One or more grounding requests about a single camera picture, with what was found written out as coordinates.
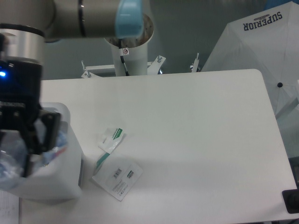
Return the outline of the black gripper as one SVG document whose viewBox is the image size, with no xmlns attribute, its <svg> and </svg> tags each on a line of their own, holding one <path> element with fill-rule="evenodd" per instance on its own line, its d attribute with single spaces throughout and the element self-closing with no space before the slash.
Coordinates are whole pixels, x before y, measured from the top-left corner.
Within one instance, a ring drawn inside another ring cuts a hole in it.
<svg viewBox="0 0 299 224">
<path fill-rule="evenodd" d="M 18 132 L 26 146 L 23 177 L 44 164 L 44 156 L 56 145 L 61 114 L 40 110 L 39 99 L 43 66 L 8 60 L 0 62 L 0 128 L 16 130 L 13 118 L 18 112 Z"/>
</svg>

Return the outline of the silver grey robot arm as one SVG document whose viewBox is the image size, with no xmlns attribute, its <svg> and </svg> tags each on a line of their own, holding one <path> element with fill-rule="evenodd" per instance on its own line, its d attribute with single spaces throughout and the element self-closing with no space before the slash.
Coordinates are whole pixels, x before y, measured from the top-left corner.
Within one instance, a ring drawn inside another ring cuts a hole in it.
<svg viewBox="0 0 299 224">
<path fill-rule="evenodd" d="M 137 37 L 143 31 L 140 0 L 3 0 L 0 3 L 0 134 L 25 143 L 6 175 L 27 177 L 30 159 L 50 151 L 60 114 L 40 104 L 46 41 L 81 37 Z"/>
</svg>

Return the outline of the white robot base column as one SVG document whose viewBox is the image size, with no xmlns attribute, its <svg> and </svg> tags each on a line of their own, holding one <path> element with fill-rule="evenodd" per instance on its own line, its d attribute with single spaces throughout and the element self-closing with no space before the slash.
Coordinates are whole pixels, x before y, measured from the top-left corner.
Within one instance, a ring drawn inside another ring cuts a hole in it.
<svg viewBox="0 0 299 224">
<path fill-rule="evenodd" d="M 154 34 L 151 18 L 143 14 L 143 32 L 138 37 L 105 38 L 111 47 L 115 74 L 119 76 L 147 75 L 148 43 Z"/>
</svg>

